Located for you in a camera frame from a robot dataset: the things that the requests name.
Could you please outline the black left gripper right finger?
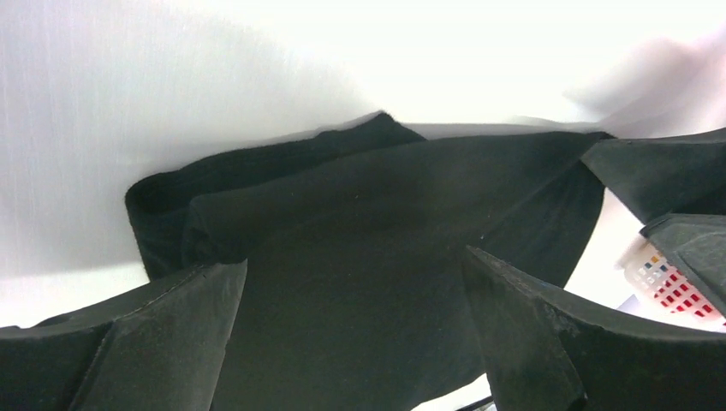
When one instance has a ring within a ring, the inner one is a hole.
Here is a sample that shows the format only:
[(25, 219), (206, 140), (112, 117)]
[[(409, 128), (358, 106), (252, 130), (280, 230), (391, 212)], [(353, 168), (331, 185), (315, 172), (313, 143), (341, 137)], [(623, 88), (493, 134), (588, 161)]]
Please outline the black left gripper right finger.
[(498, 409), (724, 409), (724, 334), (618, 312), (473, 247), (461, 272)]

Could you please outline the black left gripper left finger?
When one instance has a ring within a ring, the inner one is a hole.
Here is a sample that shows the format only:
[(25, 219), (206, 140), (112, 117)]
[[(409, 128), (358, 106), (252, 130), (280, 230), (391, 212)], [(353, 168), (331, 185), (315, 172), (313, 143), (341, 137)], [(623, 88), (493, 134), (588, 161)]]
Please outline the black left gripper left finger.
[(1, 330), (4, 410), (207, 410), (247, 274), (193, 267)]

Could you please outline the black t shirt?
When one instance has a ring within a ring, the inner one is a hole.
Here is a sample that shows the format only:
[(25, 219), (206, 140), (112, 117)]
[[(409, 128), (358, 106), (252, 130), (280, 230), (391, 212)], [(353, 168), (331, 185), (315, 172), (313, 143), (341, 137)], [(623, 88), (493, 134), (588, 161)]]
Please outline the black t shirt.
[(485, 371), (470, 247), (563, 286), (604, 189), (604, 133), (427, 138), (381, 113), (201, 159), (128, 191), (157, 280), (247, 264), (216, 410), (410, 410)]

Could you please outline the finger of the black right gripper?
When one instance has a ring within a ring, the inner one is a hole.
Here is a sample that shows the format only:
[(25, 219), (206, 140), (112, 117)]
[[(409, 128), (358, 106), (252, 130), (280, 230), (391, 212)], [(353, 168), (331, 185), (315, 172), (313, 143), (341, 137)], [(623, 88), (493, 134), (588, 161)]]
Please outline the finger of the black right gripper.
[(656, 139), (609, 139), (582, 157), (642, 223), (669, 214), (725, 213), (725, 130)]
[(640, 231), (725, 316), (725, 217), (668, 214)]

